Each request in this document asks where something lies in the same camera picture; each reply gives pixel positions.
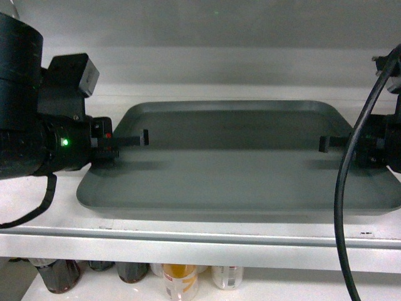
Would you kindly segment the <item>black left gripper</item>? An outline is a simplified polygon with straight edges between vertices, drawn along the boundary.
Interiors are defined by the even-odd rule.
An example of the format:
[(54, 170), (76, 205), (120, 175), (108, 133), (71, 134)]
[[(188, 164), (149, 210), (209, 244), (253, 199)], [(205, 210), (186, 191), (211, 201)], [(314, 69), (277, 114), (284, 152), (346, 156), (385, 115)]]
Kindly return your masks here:
[[(43, 115), (42, 118), (47, 150), (40, 167), (42, 176), (57, 171), (77, 171), (96, 161), (114, 160), (120, 153), (116, 147), (148, 145), (147, 129), (142, 129), (137, 136), (113, 137), (109, 117), (86, 116), (82, 122), (62, 115)], [(104, 146), (104, 141), (111, 138), (114, 147)]]

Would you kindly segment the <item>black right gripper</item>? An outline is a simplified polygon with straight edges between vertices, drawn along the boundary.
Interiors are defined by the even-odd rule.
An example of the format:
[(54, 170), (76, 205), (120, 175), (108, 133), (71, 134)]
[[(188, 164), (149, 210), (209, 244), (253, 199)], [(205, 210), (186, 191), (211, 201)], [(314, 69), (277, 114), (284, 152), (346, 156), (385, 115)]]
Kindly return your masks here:
[[(349, 140), (349, 136), (321, 136), (318, 151), (345, 152)], [(389, 166), (392, 171), (400, 173), (400, 122), (394, 122), (392, 115), (369, 116), (357, 143), (357, 166)]]

